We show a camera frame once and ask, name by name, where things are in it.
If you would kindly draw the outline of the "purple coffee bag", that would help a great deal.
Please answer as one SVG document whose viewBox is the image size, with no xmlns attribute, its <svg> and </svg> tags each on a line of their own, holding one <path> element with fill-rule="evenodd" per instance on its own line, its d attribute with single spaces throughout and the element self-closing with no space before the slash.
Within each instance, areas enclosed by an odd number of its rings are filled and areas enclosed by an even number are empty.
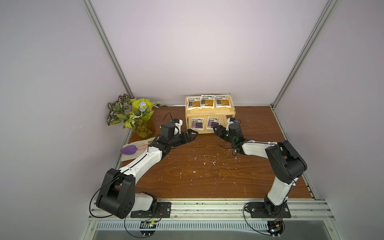
<svg viewBox="0 0 384 240">
<path fill-rule="evenodd" d="M 204 130 L 204 118 L 192 118 L 192 130 L 203 131 Z"/>
<path fill-rule="evenodd" d="M 220 123 L 221 123 L 220 118 L 208 117 L 206 129 L 207 130 L 214 130 L 215 128 L 217 128 L 220 125 Z"/>
</svg>

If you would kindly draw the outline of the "yellow coffee bag small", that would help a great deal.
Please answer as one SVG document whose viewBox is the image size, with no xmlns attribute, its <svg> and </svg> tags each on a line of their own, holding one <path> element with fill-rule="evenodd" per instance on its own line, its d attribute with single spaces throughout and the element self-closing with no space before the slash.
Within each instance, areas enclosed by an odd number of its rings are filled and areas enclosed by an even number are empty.
<svg viewBox="0 0 384 240">
<path fill-rule="evenodd" d="M 216 108 L 231 108 L 231 101 L 229 95 L 220 95 L 215 97 Z"/>
</svg>

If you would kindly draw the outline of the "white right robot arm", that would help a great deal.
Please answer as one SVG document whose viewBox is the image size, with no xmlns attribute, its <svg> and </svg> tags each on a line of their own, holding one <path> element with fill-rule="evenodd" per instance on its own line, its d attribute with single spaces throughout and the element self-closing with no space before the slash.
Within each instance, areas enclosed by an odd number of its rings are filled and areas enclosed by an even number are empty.
<svg viewBox="0 0 384 240">
<path fill-rule="evenodd" d="M 275 179 L 265 197 L 264 211 L 270 216 L 275 215 L 288 200 L 292 187 L 308 169 L 305 160 L 287 140 L 280 142 L 247 140 L 241 126 L 234 122 L 230 122 L 226 128 L 220 125 L 215 134 L 230 143 L 236 153 L 269 160 Z"/>
</svg>

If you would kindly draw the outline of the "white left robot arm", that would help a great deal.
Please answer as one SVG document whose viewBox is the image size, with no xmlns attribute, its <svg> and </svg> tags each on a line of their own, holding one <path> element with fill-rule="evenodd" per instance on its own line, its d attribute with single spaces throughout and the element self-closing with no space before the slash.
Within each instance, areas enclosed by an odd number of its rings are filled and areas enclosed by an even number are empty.
<svg viewBox="0 0 384 240">
<path fill-rule="evenodd" d="M 102 186 L 94 196 L 96 207 L 111 216 L 125 219 L 132 212 L 155 216 L 158 213 L 157 197 L 136 192 L 139 180 L 171 150 L 193 142 L 198 131 L 181 131 L 181 121 L 173 120 L 161 127 L 161 134 L 145 147 L 145 151 L 128 165 L 107 171 Z"/>
</svg>

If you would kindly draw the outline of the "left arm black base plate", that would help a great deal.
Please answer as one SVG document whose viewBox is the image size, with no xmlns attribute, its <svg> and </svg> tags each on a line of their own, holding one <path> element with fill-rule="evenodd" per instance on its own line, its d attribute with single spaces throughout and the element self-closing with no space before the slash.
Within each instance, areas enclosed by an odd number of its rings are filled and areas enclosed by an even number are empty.
<svg viewBox="0 0 384 240">
<path fill-rule="evenodd" d="M 151 205 L 147 211 L 132 211 L 131 218 L 142 218 L 142 219 L 151 219 L 151 218 L 170 218 L 172 209 L 171 202 L 155 202 Z"/>
</svg>

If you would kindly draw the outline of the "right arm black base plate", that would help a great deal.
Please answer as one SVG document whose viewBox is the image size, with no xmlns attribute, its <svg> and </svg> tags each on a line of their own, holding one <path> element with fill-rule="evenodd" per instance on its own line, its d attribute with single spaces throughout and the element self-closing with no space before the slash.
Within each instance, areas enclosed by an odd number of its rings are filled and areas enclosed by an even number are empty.
<svg viewBox="0 0 384 240">
<path fill-rule="evenodd" d="M 270 203 L 249 202 L 245 205 L 245 212 L 250 213 L 251 218 L 289 219 L 292 217 L 287 203 L 274 206 Z"/>
</svg>

